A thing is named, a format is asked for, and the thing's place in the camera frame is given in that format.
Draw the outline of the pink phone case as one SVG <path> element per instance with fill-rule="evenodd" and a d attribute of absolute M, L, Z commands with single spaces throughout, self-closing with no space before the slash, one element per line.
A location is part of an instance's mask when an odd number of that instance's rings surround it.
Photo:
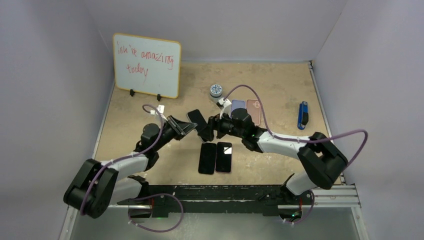
<path fill-rule="evenodd" d="M 261 104 L 257 99 L 247 99 L 246 109 L 255 125 L 261 124 Z"/>

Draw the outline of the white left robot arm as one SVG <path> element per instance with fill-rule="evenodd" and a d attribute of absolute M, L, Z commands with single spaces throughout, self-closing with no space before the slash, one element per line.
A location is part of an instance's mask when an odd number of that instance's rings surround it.
<path fill-rule="evenodd" d="M 196 127 L 196 123 L 171 115 L 162 117 L 159 125 L 145 125 L 130 154 L 109 161 L 87 159 L 65 191 L 63 202 L 93 219 L 99 218 L 112 203 L 127 199 L 138 205 L 146 203 L 149 199 L 146 183 L 135 174 L 150 170 L 162 147 L 172 140 L 183 139 Z"/>

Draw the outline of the small black phone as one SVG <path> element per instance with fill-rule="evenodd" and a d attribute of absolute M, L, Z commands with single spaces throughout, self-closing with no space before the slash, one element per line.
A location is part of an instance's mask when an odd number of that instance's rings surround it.
<path fill-rule="evenodd" d="M 198 173 L 213 175 L 215 172 L 217 157 L 217 145 L 215 143 L 203 143 L 200 148 Z"/>

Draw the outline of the purple phone black screen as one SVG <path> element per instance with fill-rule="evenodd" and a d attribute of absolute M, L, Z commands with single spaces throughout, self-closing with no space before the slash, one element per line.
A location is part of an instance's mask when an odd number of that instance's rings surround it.
<path fill-rule="evenodd" d="M 216 147 L 215 171 L 230 173 L 232 170 L 232 144 L 230 142 L 218 142 Z"/>

